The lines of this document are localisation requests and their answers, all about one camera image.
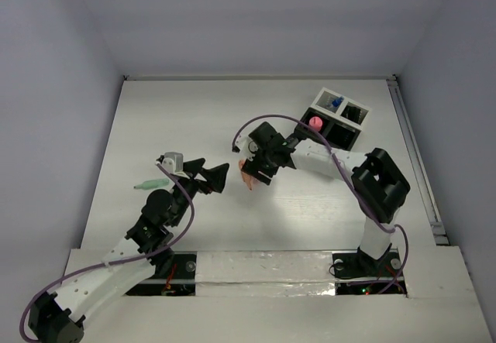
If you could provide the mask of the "pink cap black highlighter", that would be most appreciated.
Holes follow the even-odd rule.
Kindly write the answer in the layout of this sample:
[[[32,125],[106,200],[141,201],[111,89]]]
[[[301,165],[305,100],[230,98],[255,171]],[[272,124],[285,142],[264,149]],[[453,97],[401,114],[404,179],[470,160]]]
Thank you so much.
[[[316,132],[320,132],[323,127],[323,120],[318,116],[313,116],[308,120],[308,126],[315,130]]]

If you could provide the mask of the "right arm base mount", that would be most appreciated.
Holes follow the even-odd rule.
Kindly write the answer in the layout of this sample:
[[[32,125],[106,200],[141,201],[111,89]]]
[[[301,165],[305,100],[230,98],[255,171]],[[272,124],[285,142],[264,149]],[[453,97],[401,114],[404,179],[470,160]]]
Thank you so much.
[[[328,273],[336,281],[338,296],[406,296],[402,265],[397,249],[389,249],[379,260],[369,259],[359,250],[334,252]]]

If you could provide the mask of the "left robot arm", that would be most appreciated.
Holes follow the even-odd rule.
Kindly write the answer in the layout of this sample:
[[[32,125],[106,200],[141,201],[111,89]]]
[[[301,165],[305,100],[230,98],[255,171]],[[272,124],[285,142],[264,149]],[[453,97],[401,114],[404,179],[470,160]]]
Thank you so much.
[[[173,235],[184,214],[195,214],[196,194],[220,194],[229,164],[206,169],[205,159],[184,161],[180,153],[165,153],[157,167],[172,183],[152,190],[137,222],[102,260],[53,281],[29,302],[19,333],[25,341],[79,342],[91,319],[113,300],[142,281],[167,277],[174,266]]]

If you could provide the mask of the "orange translucent highlighter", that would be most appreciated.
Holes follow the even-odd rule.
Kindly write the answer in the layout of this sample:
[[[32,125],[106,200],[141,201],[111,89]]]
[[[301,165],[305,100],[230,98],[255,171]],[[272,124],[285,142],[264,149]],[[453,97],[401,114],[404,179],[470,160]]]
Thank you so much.
[[[249,174],[247,174],[244,170],[243,170],[243,167],[245,165],[245,160],[244,159],[241,159],[239,162],[238,162],[238,166],[239,166],[239,171],[240,171],[240,174],[241,174],[241,177],[242,177],[242,180],[243,182],[245,183],[245,185],[248,187],[248,189],[250,191],[253,191],[254,187],[259,183],[258,180],[256,180],[254,177],[250,176]]]

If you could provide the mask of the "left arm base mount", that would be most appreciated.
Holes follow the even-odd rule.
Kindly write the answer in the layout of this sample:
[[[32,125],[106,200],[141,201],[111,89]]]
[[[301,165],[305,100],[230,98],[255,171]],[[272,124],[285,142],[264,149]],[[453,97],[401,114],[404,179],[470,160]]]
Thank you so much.
[[[155,273],[126,292],[130,297],[192,297],[196,294],[197,252],[176,252],[166,273]]]

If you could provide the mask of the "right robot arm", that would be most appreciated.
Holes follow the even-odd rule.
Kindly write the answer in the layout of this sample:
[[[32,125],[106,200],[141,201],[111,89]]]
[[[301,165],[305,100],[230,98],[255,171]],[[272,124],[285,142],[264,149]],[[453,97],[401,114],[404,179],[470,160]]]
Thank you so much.
[[[374,275],[384,267],[384,257],[391,249],[395,231],[395,217],[411,190],[404,174],[385,150],[375,148],[369,153],[356,153],[334,149],[298,133],[284,137],[268,122],[247,135],[238,132],[232,150],[245,157],[242,173],[266,185],[280,168],[343,181],[366,216],[357,249],[358,269]]]

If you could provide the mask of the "blue cap black highlighter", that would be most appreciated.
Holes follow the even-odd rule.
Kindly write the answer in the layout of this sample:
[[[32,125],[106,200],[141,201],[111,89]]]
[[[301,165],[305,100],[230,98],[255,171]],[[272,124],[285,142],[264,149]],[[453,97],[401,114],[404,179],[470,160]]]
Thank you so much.
[[[338,108],[343,103],[344,97],[336,98],[332,101],[332,106]]]

